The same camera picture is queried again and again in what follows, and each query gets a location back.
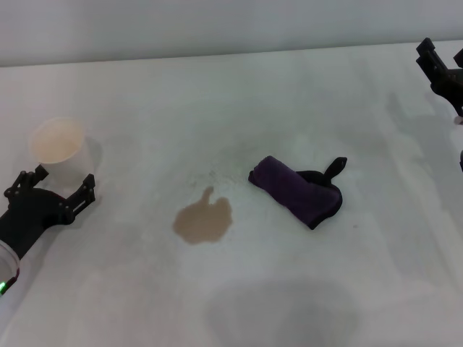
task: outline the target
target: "spill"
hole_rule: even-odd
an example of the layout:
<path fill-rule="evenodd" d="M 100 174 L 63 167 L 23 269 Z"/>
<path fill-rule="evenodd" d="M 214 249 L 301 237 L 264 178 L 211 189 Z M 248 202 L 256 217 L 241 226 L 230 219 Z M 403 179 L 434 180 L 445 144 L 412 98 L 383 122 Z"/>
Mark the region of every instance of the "spill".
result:
<path fill-rule="evenodd" d="M 172 226 L 175 233 L 189 244 L 217 242 L 233 223 L 227 198 L 220 197 L 215 203 L 209 203 L 213 190 L 213 187 L 206 188 L 197 202 L 180 210 L 175 218 Z"/>

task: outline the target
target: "white paper cup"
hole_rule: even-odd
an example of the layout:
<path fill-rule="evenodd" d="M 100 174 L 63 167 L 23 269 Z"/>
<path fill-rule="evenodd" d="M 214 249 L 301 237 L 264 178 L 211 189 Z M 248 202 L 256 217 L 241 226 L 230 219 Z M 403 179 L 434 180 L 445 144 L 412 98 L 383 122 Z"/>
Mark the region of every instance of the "white paper cup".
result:
<path fill-rule="evenodd" d="M 57 184 L 79 186 L 88 174 L 93 174 L 85 132 L 76 119 L 46 121 L 30 136 L 29 147 Z"/>

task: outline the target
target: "white tabletop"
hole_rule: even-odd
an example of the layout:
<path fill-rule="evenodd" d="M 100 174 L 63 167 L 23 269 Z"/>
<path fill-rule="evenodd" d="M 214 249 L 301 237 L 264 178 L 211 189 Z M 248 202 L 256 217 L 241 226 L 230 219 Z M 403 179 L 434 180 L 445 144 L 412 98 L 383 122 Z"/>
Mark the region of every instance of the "white tabletop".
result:
<path fill-rule="evenodd" d="M 0 346 L 463 346 L 463 127 L 416 46 L 0 69 L 0 190 L 73 116 L 98 191 L 22 260 Z M 455 67 L 463 41 L 436 46 Z M 267 155 L 348 157 L 339 213 L 310 231 L 251 185 Z M 172 225 L 209 186 L 233 223 L 189 244 Z"/>

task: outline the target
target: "white wall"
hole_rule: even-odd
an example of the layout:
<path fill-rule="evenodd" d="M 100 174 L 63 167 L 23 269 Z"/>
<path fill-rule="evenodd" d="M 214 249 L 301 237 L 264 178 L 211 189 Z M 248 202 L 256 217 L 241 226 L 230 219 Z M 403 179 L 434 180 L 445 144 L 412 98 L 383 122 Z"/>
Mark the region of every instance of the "white wall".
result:
<path fill-rule="evenodd" d="M 2 0 L 0 66 L 463 38 L 461 0 Z"/>

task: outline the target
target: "purple towel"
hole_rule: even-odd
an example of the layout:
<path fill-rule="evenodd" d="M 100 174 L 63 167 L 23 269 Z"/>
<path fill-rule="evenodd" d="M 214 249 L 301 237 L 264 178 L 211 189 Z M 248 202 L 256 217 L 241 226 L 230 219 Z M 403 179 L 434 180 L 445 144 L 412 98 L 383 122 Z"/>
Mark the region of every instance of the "purple towel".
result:
<path fill-rule="evenodd" d="M 317 171 L 295 172 L 268 156 L 250 172 L 249 182 L 265 190 L 313 230 L 341 207 L 341 192 L 331 184 L 331 179 L 344 169 L 346 162 L 346 158 L 337 158 L 325 174 Z"/>

